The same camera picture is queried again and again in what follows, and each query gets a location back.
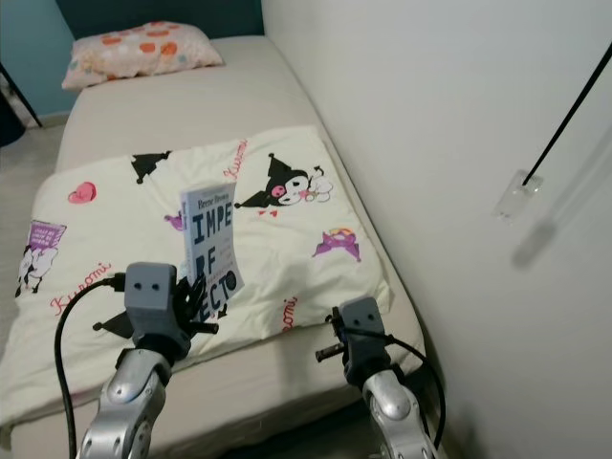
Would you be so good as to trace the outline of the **white book with blue letters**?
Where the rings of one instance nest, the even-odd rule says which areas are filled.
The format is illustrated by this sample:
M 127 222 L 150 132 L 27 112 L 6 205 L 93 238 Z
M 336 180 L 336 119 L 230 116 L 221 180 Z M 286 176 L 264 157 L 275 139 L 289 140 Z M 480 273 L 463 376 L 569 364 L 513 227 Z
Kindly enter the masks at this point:
M 181 193 L 185 268 L 189 287 L 207 282 L 208 318 L 223 317 L 237 290 L 244 287 L 233 244 L 236 184 L 200 184 Z

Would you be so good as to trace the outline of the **pink pillow with orange patches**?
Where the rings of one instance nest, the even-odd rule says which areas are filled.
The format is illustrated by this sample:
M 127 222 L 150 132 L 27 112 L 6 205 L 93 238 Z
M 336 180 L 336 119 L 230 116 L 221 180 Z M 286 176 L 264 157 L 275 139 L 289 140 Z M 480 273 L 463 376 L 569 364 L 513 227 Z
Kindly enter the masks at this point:
M 80 91 L 109 80 L 182 73 L 224 64 L 226 61 L 200 28 L 153 21 L 75 40 L 61 88 Z

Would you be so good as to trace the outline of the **cream cartoon print blanket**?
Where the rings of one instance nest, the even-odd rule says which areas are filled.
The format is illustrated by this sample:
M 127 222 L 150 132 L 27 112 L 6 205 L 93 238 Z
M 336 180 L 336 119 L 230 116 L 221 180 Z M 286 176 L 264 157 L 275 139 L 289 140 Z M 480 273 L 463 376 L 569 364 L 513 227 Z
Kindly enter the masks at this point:
M 233 223 L 242 287 L 207 314 L 218 334 L 196 337 L 195 364 L 316 325 L 332 307 L 370 295 L 392 309 L 389 276 L 337 163 L 312 126 L 245 139 L 121 156 L 56 172 L 36 193 L 18 263 L 16 319 L 0 366 L 0 420 L 26 423 L 61 410 L 53 340 L 80 289 L 134 262 L 187 268 L 190 188 L 236 186 Z

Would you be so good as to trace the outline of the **black metal stand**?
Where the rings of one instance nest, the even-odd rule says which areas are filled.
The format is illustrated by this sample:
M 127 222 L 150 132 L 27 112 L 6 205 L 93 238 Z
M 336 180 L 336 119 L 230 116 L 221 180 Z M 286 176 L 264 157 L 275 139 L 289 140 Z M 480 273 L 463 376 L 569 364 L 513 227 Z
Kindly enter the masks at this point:
M 0 145 L 8 147 L 21 140 L 28 130 L 45 126 L 3 64 L 0 65 L 0 76 Z

